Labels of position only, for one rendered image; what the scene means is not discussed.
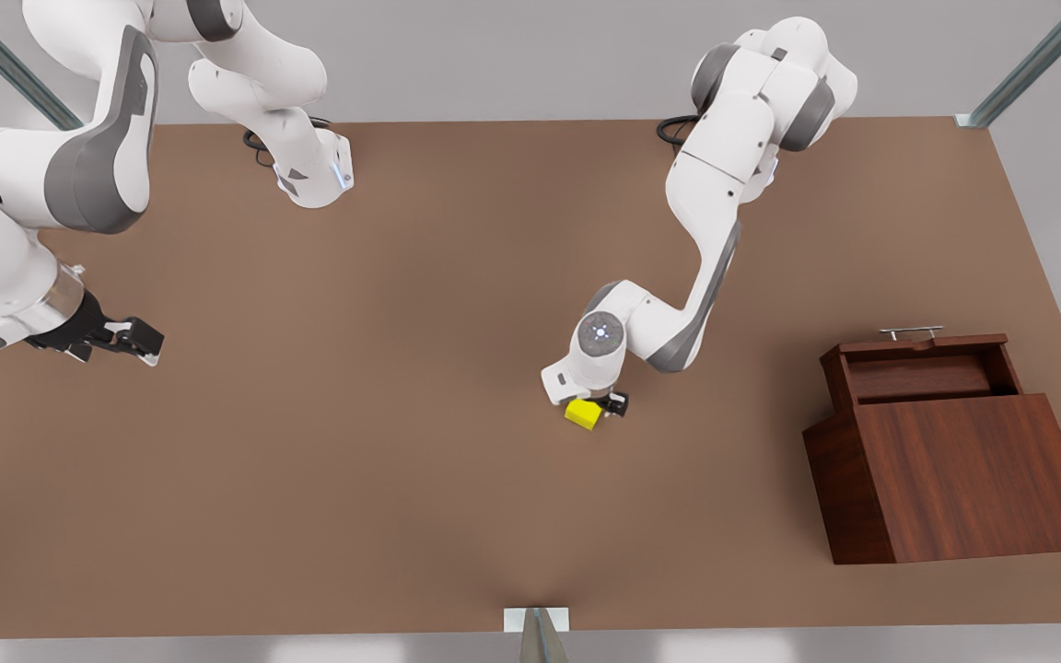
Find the dark wooden drawer cabinet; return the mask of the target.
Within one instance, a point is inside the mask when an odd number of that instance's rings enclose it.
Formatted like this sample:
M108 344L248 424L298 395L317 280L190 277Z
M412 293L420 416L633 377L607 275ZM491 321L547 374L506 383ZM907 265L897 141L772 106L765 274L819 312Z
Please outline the dark wooden drawer cabinet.
M837 564L1061 553L1061 429L1042 392L859 404L801 436Z

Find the silver frame post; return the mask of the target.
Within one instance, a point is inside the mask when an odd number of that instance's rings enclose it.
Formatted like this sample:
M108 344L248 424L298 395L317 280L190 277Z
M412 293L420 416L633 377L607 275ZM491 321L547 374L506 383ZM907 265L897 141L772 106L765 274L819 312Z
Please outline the silver frame post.
M56 129L75 130L84 126L76 115L68 109L2 41L0 41L0 76Z
M1029 87L1032 87L1037 78L1053 67L1053 63L1060 58L1061 20L1057 21L1031 51L1017 62L1013 70L985 97L980 104L977 104L975 109L968 114L956 114L955 124L972 129L990 127L1024 92L1027 92Z
M519 631L519 663L569 663L560 631L571 630L568 607L504 608L504 631Z

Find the wooden drawer with silver handle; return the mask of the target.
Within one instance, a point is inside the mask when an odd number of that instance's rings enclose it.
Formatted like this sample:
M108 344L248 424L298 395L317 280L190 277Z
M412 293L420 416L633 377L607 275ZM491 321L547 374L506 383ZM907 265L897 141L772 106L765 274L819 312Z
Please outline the wooden drawer with silver handle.
M839 343L820 357L834 411L1024 392L1005 334Z

